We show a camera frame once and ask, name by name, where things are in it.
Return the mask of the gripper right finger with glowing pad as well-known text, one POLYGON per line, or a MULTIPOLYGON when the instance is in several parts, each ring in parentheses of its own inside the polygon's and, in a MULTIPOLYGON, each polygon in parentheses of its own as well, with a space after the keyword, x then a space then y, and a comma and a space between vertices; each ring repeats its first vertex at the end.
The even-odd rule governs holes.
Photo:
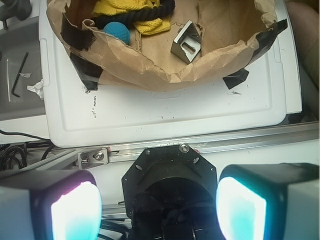
POLYGON ((227 240, 318 240, 320 167, 230 164, 220 174, 216 211, 227 240))

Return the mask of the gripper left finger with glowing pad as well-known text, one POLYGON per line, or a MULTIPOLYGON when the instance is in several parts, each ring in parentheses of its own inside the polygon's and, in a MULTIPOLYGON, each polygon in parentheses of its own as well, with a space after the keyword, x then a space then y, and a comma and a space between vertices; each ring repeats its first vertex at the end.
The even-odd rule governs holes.
POLYGON ((95 240, 102 198, 87 170, 0 173, 2 240, 95 240))

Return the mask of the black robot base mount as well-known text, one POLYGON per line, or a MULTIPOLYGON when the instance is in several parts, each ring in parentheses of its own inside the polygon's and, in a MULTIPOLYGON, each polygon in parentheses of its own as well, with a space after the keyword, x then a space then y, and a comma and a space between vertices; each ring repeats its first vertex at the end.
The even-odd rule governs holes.
POLYGON ((130 240, 219 240, 217 170, 189 146, 145 149, 122 177, 130 240))

